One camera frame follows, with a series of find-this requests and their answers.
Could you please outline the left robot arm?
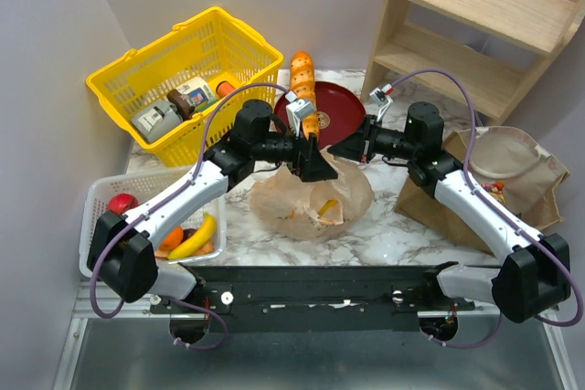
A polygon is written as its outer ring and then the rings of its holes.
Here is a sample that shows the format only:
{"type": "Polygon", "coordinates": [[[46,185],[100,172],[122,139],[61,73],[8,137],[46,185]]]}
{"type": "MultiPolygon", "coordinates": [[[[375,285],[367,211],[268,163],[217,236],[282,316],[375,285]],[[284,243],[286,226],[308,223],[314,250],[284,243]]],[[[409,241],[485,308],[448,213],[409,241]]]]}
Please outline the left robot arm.
{"type": "Polygon", "coordinates": [[[315,136],[303,135],[302,121],[314,111],[309,100],[289,103],[293,132],[273,132],[271,106],[246,101],[231,130],[181,178],[123,215],[107,211],[100,216],[87,259],[90,281],[103,281],[126,303],[146,294],[187,297],[197,285],[195,276],[178,263],[157,262],[155,250],[197,210],[246,179],[256,162],[285,163],[306,183],[337,177],[315,136]]]}

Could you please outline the burlap tote bag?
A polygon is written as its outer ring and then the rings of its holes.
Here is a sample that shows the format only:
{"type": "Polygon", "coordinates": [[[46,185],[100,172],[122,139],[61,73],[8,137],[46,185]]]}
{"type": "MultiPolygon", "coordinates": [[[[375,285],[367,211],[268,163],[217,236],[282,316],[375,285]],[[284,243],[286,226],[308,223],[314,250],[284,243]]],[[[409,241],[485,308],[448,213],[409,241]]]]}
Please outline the burlap tote bag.
{"type": "MultiPolygon", "coordinates": [[[[563,221],[555,191],[569,170],[526,132],[507,126],[478,128],[469,171],[479,184],[503,182],[504,206],[530,226],[546,230],[563,221]]],[[[403,185],[395,211],[455,245],[491,252],[457,215],[411,180],[403,185]]]]}

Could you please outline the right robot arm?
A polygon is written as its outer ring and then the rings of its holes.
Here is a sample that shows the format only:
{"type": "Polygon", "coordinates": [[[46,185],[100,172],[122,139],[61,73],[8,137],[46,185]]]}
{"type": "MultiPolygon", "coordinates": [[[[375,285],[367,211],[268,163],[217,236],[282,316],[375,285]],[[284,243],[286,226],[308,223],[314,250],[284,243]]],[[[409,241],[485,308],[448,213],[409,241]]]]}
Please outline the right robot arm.
{"type": "Polygon", "coordinates": [[[569,297],[577,301],[572,326],[584,314],[583,298],[569,271],[569,245],[543,235],[489,195],[442,147],[443,119],[436,106],[415,102],[403,131],[384,128],[367,115],[357,130],[329,147],[330,154],[368,163],[375,155],[406,161],[409,179],[457,215],[492,251],[497,268],[451,264],[436,282],[449,298],[494,304],[510,321],[539,318],[569,297]]]}

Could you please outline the orange Fox's candy bag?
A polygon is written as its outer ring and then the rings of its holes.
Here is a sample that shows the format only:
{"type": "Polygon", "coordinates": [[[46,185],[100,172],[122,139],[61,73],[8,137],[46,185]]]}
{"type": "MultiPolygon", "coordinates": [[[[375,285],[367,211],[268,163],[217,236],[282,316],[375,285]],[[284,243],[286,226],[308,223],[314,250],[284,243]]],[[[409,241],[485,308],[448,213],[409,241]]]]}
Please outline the orange Fox's candy bag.
{"type": "Polygon", "coordinates": [[[500,181],[492,182],[490,184],[482,184],[482,188],[495,198],[499,203],[505,203],[504,183],[500,181]]]}

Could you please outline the peach plastic grocery bag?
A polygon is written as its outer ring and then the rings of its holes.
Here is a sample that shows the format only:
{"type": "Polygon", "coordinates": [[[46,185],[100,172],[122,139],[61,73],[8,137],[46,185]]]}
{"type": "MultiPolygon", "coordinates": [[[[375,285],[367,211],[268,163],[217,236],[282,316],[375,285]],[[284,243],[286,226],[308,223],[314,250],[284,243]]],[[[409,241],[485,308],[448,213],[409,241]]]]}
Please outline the peach plastic grocery bag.
{"type": "Polygon", "coordinates": [[[335,180],[304,183],[288,168],[250,189],[251,211],[267,228],[296,240],[314,240],[344,232],[370,208],[374,191],[356,163],[322,151],[337,171],[335,180]],[[338,205],[319,216],[328,200],[338,205]]]}

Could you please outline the yellow banana bunch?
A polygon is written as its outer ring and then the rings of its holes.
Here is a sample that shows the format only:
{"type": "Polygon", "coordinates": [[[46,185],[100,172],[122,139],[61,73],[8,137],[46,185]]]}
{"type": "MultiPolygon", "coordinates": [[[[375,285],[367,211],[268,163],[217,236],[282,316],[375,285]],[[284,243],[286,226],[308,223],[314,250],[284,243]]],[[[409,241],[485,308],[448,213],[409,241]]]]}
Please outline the yellow banana bunch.
{"type": "Polygon", "coordinates": [[[328,210],[338,205],[338,201],[335,199],[328,200],[324,205],[317,211],[319,216],[324,215],[328,210]]]}

